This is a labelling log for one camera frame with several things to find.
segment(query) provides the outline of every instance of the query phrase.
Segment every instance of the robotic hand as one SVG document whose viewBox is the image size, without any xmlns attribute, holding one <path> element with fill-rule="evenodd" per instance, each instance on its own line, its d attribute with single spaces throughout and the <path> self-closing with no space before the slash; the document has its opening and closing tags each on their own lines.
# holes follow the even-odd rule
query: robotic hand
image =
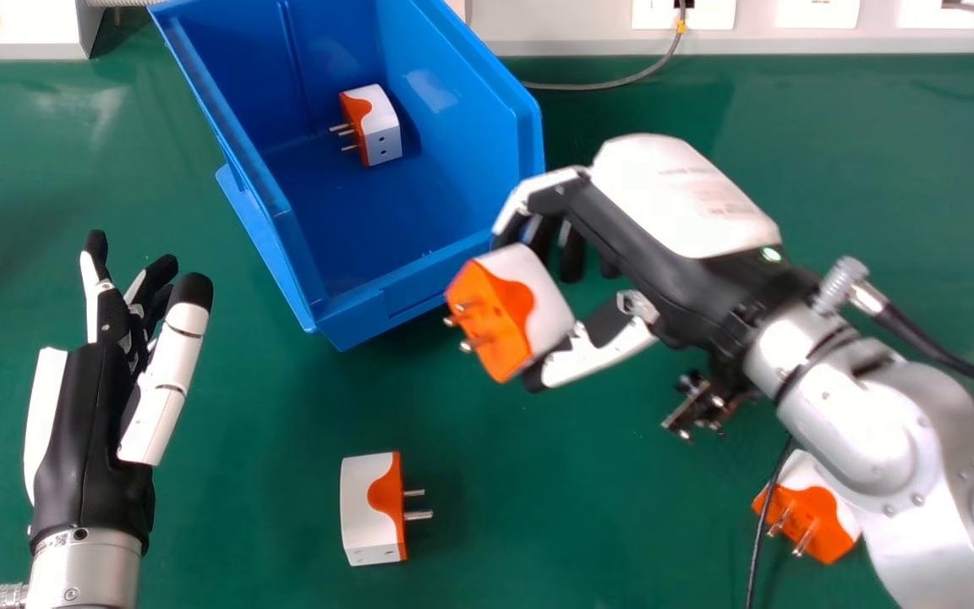
<svg viewBox="0 0 974 609">
<path fill-rule="evenodd" d="M 540 260 L 557 233 L 564 282 L 584 245 L 633 289 L 573 320 Z M 824 280 L 792 265 L 780 229 L 685 142 L 637 134 L 606 142 L 591 168 L 526 180 L 494 227 L 495 249 L 457 275 L 447 325 L 468 334 L 497 381 L 538 391 L 605 369 L 661 342 L 710 355 L 687 375 L 664 421 L 681 438 L 720 432 L 760 391 L 850 506 L 878 576 L 903 606 L 974 606 L 974 401 L 934 367 L 859 335 L 851 302 L 955 370 L 937 347 L 843 259 Z"/>
<path fill-rule="evenodd" d="M 136 605 L 152 467 L 189 390 L 213 288 L 193 273 L 173 288 L 178 262 L 164 255 L 123 296 L 106 262 L 93 231 L 80 257 L 88 343 L 40 351 L 24 450 L 30 582 L 0 585 L 0 608 Z"/>
</svg>

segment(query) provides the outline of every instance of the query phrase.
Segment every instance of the green table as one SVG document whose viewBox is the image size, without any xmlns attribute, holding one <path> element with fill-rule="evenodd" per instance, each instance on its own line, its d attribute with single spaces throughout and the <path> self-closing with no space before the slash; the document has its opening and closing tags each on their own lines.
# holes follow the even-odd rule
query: green table
<svg viewBox="0 0 974 609">
<path fill-rule="evenodd" d="M 119 285 L 166 250 L 216 285 L 156 475 L 144 606 L 741 606 L 747 505 L 785 436 L 768 404 L 688 446 L 658 423 L 696 354 L 653 350 L 533 397 L 458 354 L 440 314 L 347 354 L 303 334 L 213 180 L 221 155 L 186 82 L 128 17 L 95 61 L 0 65 L 0 581 L 30 563 L 20 450 L 37 350 L 84 342 L 77 254 L 105 228 Z M 645 62 L 511 66 L 598 80 Z M 552 166 L 612 135 L 683 136 L 780 221 L 793 257 L 823 270 L 858 255 L 974 359 L 974 57 L 679 58 L 630 88 L 540 101 Z M 612 289 L 568 293 L 584 312 Z M 351 569 L 340 459 L 393 448 L 435 518 L 414 527 L 410 562 Z M 826 568 L 783 540 L 760 598 L 892 605 L 861 548 Z"/>
</svg>

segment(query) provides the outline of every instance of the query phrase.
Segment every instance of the plug inside bin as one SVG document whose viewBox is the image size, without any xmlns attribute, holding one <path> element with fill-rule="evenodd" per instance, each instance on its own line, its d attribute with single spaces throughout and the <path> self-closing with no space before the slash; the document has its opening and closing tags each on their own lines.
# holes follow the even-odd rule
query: plug inside bin
<svg viewBox="0 0 974 609">
<path fill-rule="evenodd" d="M 308 331 L 338 348 L 443 302 L 522 178 L 536 101 L 441 0 L 179 0 L 152 15 L 194 88 L 221 184 Z M 402 158 L 364 167 L 329 128 L 381 85 Z"/>
</svg>

